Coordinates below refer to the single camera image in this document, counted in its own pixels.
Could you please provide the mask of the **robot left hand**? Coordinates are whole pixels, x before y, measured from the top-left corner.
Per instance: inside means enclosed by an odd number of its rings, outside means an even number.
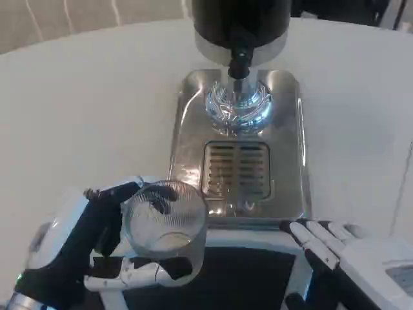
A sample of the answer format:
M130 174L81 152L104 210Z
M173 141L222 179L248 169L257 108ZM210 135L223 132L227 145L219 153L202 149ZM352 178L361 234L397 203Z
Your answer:
M39 229L6 308L70 309L82 304L92 251L109 256L120 242L121 204L143 190L156 211L168 215L187 188L182 182L136 179L75 196L54 222Z

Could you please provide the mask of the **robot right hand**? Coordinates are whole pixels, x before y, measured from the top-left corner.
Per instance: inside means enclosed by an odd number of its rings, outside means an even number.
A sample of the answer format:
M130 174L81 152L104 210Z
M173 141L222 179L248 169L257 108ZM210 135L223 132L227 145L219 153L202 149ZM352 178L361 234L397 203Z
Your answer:
M307 295L287 309L412 309L412 244L332 221L283 221L312 269Z

